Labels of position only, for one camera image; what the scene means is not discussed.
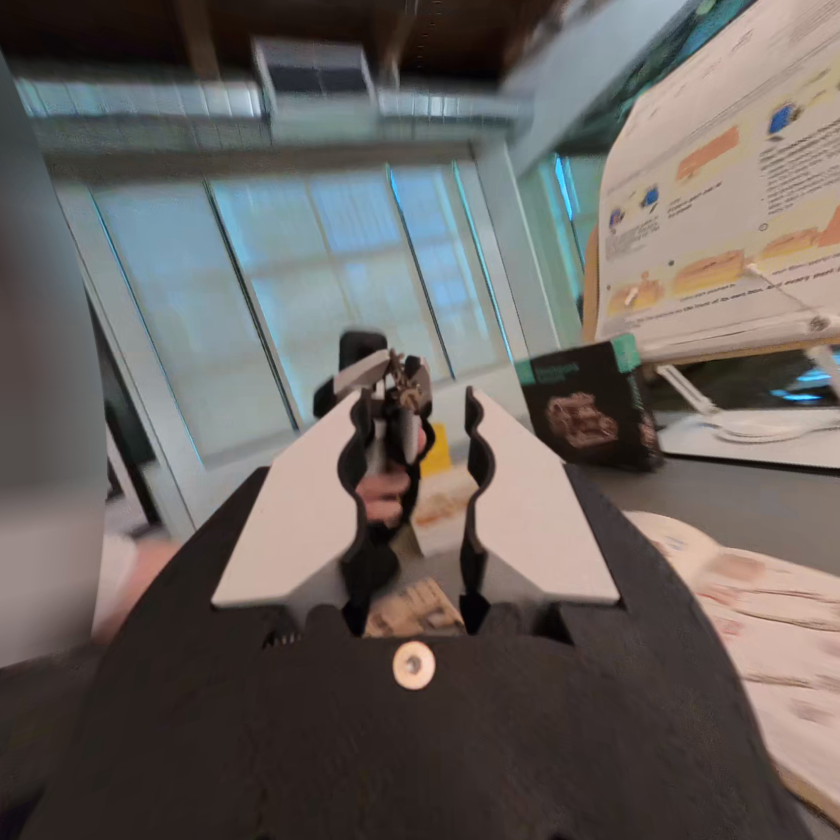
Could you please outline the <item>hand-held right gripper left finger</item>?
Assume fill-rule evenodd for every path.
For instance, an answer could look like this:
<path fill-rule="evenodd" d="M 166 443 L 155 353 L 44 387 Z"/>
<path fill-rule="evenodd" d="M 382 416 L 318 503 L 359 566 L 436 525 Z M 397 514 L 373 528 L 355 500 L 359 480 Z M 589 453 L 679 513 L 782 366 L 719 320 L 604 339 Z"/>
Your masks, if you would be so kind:
<path fill-rule="evenodd" d="M 212 597 L 218 610 L 310 611 L 349 601 L 345 564 L 366 537 L 371 394 L 352 391 L 271 464 Z"/>

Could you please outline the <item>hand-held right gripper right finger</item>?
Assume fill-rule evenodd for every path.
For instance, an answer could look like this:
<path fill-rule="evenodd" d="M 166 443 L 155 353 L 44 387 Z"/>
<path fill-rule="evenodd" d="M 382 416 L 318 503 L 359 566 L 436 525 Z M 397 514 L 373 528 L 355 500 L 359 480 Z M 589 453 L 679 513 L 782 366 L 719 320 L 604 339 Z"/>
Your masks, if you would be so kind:
<path fill-rule="evenodd" d="M 619 603 L 562 458 L 474 386 L 465 391 L 465 431 L 476 490 L 459 554 L 463 600 L 523 611 Z"/>

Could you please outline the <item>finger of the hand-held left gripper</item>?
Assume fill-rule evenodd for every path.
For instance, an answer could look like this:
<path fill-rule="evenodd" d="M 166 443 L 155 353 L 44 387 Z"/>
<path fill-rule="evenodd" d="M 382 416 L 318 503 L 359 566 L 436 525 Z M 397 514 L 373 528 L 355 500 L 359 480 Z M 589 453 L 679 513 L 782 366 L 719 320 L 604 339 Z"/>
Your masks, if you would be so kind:
<path fill-rule="evenodd" d="M 402 362 L 402 408 L 414 414 L 431 411 L 432 379 L 425 358 L 405 358 Z"/>
<path fill-rule="evenodd" d="M 355 389 L 374 390 L 388 375 L 391 363 L 390 350 L 378 350 L 354 362 L 332 378 L 333 395 L 342 400 Z"/>

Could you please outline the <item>wooden axle with gears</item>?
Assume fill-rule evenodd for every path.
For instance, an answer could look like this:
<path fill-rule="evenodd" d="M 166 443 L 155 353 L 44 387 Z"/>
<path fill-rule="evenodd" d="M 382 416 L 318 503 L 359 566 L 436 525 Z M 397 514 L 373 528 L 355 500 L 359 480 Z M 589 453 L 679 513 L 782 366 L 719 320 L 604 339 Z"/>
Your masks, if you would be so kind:
<path fill-rule="evenodd" d="M 392 385 L 385 391 L 385 398 L 399 407 L 420 413 L 432 395 L 429 371 L 423 357 L 405 355 L 389 349 L 385 378 Z"/>

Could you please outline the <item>person's left forearm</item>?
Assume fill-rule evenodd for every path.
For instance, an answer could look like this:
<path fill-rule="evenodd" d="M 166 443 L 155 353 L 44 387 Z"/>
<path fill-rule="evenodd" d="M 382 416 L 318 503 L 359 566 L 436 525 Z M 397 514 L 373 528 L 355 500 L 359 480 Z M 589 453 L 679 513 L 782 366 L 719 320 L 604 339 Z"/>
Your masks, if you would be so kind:
<path fill-rule="evenodd" d="M 121 534 L 103 538 L 91 641 L 108 645 L 181 544 L 171 539 L 135 540 Z"/>

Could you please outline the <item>black model kit box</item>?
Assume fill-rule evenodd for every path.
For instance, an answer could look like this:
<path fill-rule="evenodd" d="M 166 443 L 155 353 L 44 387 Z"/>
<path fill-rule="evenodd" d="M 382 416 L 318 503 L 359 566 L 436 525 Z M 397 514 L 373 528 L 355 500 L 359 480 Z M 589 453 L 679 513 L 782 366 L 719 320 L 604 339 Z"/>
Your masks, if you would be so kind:
<path fill-rule="evenodd" d="M 533 432 L 576 465 L 656 471 L 663 462 L 630 333 L 514 364 Z"/>

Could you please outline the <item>person's left hand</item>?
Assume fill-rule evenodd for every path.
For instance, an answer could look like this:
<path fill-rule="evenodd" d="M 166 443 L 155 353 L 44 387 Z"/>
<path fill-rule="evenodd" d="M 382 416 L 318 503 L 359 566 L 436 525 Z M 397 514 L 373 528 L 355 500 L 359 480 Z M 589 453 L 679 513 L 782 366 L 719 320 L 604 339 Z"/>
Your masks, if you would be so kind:
<path fill-rule="evenodd" d="M 388 471 L 365 476 L 355 489 L 367 522 L 395 528 L 403 518 L 403 498 L 411 486 L 405 471 Z"/>

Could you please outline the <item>yellow plastic bin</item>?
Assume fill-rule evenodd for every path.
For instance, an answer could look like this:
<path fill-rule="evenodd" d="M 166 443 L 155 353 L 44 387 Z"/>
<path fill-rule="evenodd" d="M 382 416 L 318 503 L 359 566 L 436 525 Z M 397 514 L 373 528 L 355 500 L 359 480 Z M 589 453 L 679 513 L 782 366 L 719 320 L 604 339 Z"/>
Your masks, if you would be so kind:
<path fill-rule="evenodd" d="M 432 423 L 432 430 L 434 441 L 428 441 L 428 449 L 421 463 L 423 479 L 440 476 L 453 467 L 446 426 L 442 423 Z"/>

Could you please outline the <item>white cardboard tray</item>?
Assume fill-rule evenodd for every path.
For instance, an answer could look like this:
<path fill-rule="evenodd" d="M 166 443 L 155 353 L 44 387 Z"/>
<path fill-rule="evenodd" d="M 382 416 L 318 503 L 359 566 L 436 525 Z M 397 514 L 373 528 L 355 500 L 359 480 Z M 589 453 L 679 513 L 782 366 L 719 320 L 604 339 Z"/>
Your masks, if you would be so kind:
<path fill-rule="evenodd" d="M 420 479 L 411 525 L 420 554 L 459 550 L 477 484 L 465 464 Z"/>

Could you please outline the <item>wooden sheet offcut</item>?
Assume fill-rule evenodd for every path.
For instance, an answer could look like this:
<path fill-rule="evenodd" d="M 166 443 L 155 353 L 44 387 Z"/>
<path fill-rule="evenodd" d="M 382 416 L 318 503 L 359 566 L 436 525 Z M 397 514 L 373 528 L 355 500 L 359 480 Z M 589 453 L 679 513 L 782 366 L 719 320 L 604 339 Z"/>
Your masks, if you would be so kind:
<path fill-rule="evenodd" d="M 459 610 L 427 577 L 376 600 L 368 612 L 365 638 L 452 637 L 466 634 Z"/>

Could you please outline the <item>large window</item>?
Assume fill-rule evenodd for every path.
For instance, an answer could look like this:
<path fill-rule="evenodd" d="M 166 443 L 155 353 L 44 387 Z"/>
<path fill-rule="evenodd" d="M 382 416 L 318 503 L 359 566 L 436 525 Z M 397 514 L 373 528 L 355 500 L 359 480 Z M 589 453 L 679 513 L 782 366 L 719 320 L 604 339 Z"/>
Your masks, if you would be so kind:
<path fill-rule="evenodd" d="M 524 418 L 514 362 L 580 335 L 504 146 L 405 165 L 153 163 L 58 194 L 173 530 L 195 530 L 310 427 L 346 330 L 425 357 L 451 431 L 470 383 Z"/>

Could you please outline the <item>white document stand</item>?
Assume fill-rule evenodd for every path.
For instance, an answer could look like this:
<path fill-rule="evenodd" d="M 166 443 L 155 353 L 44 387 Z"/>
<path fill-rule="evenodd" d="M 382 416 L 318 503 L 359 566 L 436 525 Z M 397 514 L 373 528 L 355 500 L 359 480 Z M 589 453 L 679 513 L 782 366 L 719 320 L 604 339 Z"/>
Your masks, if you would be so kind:
<path fill-rule="evenodd" d="M 838 471 L 838 341 L 653 364 L 679 397 L 656 412 L 674 457 Z"/>

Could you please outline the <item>illustrated instruction booklet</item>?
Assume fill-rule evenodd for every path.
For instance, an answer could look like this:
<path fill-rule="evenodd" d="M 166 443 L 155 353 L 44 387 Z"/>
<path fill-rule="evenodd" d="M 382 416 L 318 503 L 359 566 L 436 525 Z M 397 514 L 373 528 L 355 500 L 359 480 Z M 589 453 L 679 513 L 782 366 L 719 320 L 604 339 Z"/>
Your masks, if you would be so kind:
<path fill-rule="evenodd" d="M 625 514 L 716 628 L 784 785 L 838 826 L 838 577 L 725 547 L 660 514 Z"/>

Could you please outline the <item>ceiling vent unit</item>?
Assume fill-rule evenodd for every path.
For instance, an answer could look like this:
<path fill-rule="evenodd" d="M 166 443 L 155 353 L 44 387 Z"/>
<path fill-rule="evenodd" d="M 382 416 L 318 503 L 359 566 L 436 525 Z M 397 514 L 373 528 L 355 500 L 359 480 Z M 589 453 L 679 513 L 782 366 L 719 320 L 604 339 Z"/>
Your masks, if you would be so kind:
<path fill-rule="evenodd" d="M 273 129 L 317 118 L 367 121 L 378 112 L 361 43 L 254 36 L 250 46 Z"/>

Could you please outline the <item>instruction sheet on board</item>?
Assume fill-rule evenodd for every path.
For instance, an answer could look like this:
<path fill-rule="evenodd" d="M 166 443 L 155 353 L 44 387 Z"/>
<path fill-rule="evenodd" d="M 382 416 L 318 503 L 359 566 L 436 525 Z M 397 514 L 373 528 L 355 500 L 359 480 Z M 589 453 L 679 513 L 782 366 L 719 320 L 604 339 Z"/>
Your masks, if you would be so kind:
<path fill-rule="evenodd" d="M 609 153 L 595 338 L 645 361 L 838 342 L 839 2 L 753 3 Z"/>

